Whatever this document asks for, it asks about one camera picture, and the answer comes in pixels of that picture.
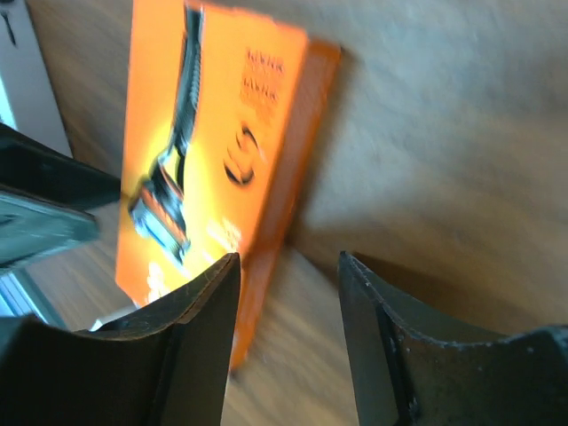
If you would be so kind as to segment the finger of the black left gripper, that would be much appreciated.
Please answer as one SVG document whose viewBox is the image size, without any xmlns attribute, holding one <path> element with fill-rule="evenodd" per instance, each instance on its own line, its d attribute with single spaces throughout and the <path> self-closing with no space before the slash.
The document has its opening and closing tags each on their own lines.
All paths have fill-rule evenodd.
<svg viewBox="0 0 568 426">
<path fill-rule="evenodd" d="M 116 202 L 121 181 L 1 126 L 1 269 L 11 271 L 99 236 L 89 213 Z"/>
</svg>

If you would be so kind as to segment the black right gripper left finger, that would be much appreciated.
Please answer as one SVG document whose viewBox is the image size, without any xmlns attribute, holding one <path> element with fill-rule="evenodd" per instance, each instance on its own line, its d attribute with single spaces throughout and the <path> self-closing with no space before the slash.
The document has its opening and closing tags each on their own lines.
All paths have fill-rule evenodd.
<svg viewBox="0 0 568 426">
<path fill-rule="evenodd" d="M 2 424 L 218 425 L 240 284 L 229 254 L 96 331 L 3 318 Z"/>
</svg>

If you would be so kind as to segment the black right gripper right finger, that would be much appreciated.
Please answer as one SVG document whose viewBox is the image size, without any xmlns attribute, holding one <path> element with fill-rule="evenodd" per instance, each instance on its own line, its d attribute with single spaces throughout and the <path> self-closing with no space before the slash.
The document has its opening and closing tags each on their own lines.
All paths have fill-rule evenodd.
<svg viewBox="0 0 568 426">
<path fill-rule="evenodd" d="M 351 253 L 337 272 L 360 424 L 566 424 L 566 326 L 500 335 L 392 286 Z"/>
</svg>

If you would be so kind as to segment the orange Gillette razor box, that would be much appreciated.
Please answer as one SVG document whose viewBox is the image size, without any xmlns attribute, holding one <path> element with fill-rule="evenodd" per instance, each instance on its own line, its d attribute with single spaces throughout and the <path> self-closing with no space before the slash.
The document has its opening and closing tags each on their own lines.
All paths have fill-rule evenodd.
<svg viewBox="0 0 568 426">
<path fill-rule="evenodd" d="M 115 281 L 141 307 L 238 254 L 231 368 L 254 340 L 341 55 L 246 9 L 133 5 Z"/>
</svg>

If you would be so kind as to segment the grey white razor box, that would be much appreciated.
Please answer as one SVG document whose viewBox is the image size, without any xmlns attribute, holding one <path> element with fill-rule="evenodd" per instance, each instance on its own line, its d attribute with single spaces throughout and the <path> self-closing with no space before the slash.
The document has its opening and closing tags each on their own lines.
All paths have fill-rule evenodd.
<svg viewBox="0 0 568 426">
<path fill-rule="evenodd" d="M 73 156 L 24 1 L 1 3 L 1 123 Z"/>
</svg>

